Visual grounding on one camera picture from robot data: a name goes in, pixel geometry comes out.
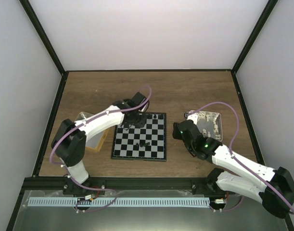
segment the wooden table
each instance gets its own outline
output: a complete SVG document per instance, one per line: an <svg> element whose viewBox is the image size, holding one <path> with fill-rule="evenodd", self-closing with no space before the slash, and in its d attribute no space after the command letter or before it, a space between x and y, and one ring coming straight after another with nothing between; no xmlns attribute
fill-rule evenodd
<svg viewBox="0 0 294 231"><path fill-rule="evenodd" d="M91 176L206 177L215 165L193 158L182 141L172 138L172 130L174 122L184 120L184 112L214 101L235 108L240 130L233 149L256 160L230 72L70 72L39 175L65 174L64 169L49 163L51 141L64 119L73 121L80 112L96 114L118 99L131 98L146 83L153 90L148 112L167 113L167 161L112 160L114 128L111 128L98 153L85 152L83 162ZM236 130L235 115L223 105L212 105L206 110L221 113L223 143L228 145Z"/></svg>

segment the black and white chessboard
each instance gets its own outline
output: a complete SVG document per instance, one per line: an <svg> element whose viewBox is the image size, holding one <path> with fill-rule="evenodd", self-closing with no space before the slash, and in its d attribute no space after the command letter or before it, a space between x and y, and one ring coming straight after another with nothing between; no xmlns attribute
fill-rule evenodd
<svg viewBox="0 0 294 231"><path fill-rule="evenodd" d="M166 113L147 115L143 128L116 126L112 159L166 161Z"/></svg>

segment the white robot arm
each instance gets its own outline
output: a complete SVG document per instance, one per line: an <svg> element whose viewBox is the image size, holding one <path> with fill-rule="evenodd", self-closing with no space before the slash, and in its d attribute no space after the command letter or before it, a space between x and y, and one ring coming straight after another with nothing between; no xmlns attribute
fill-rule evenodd
<svg viewBox="0 0 294 231"><path fill-rule="evenodd" d="M291 205L294 203L294 180L288 170L279 167L275 170L255 163L235 152L230 153L229 148L213 138L205 138L196 126L195 115L188 116L181 123L174 123L173 138L182 140L192 156L221 166L238 176L220 168L215 168L207 177L207 187L215 192L217 189L235 192L250 197L262 204L271 214L285 218L289 213L289 206L262 180L269 183ZM245 169L244 164L254 173Z"/></svg>
<svg viewBox="0 0 294 231"><path fill-rule="evenodd" d="M63 162L69 175L73 177L76 182L82 184L89 178L89 174L86 171L82 160L85 153L86 142L107 128L122 123L129 123L136 128L142 128L147 119L147 115L143 112L148 109L149 102L137 110L128 112L110 112L139 106L145 100L146 97L140 92L137 92L132 99L116 101L106 110L93 115L90 118L75 122L72 122L70 119L66 119L61 123L51 144L52 148L69 130L74 127L79 127L70 136L65 138L56 149L57 156Z"/></svg>

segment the purple cable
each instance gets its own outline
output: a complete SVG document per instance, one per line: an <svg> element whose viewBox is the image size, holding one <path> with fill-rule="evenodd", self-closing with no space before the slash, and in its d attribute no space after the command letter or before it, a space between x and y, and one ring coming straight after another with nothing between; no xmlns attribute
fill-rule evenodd
<svg viewBox="0 0 294 231"><path fill-rule="evenodd" d="M247 171L249 171L250 173L252 173L255 177L257 177L259 180L261 180L263 183L265 183L265 185L267 185L270 189L273 190L273 192L275 192L281 199L282 201L285 202L285 204L291 209L291 211L289 212L290 214L294 214L294 208L292 207L292 205L286 200L286 198L283 197L283 195L281 195L281 193L279 191L277 191L270 183L268 183L266 180L264 180L262 177L260 177L258 174L256 174L253 170L251 170L249 167L247 167L245 164L243 164L240 160L238 160L233 154L232 154L232 143L234 141L234 139L236 138L237 134L238 134L238 131L239 131L239 117L238 117L238 114L237 112L233 109L233 107L231 107L229 104L227 103L224 103L224 102L212 102L212 103L208 103L207 105L199 108L198 110L194 111L194 112L191 112L189 113L188 115L192 115L194 113L197 113L199 111L201 111L202 109L210 106L210 105L213 105L213 104L223 104L227 107L229 107L235 114L235 117L237 119L237 129L234 133L234 136L232 137L230 143L229 143L229 152L232 156L232 158L239 164L241 165L243 168L245 168Z"/></svg>
<svg viewBox="0 0 294 231"><path fill-rule="evenodd" d="M147 98L146 98L146 99L145 99L140 105L138 105L138 106L136 106L136 107L127 108L127 109L112 110L112 111L109 112L109 114L111 114L111 113L116 113L116 112L129 112L129 111L133 111L133 110L139 109L139 108L141 108L142 106L144 106L144 105L150 100L150 98L151 98L151 95L152 95L152 89L151 89L151 87L150 87L149 85L145 85L145 86L143 86L142 88L140 88L139 91L141 91L143 88L149 88L149 95L148 95L148 97L147 97ZM92 117L86 119L86 124L88 124L88 123L90 123L91 121L93 121L93 120L95 120L95 119L97 119L97 118L100 118L101 116L104 116L104 115L107 115L107 113L106 113L106 112L103 112L103 113L100 113L100 114L98 114L98 115L92 116ZM54 162L54 161L53 161L53 156L54 156L54 154L55 154L55 152L56 152L58 146L62 143L62 141L64 141L65 138L67 138L69 135L71 135L72 132L76 131L77 129L81 128L81 127L84 126L84 125L85 125L85 124L82 123L82 124L80 124L80 125L78 125L78 126L72 128L72 129L69 130L66 134L64 134L64 135L60 138L60 140L58 140L58 142L55 144L55 146L53 147L53 149L52 149L52 151L51 151L51 155L50 155L50 163L51 163L51 164L54 164L54 165L63 165L63 163L61 163L61 162L58 163L58 162ZM95 189L95 188L89 188L89 187L86 187L86 186L84 186L84 185L82 185L82 184L79 184L79 183L78 183L73 177L70 177L70 178L71 178L71 180L72 180L76 185L78 185L78 186L81 187L81 188L87 189L87 190L91 190L91 191L113 191L113 192L116 192L116 193L117 193L117 191L116 191L116 190L113 190L113 189ZM108 203L107 205L105 205L105 206L103 206L103 207L101 207L101 208L98 208L98 209L90 210L90 211L88 211L88 212L99 211L99 210L102 210L102 209L104 209L104 208L107 208L108 206L110 206L111 204L113 204L113 203L116 201L116 199L117 199L117 194L116 194L116 197L115 197L110 203Z"/></svg>

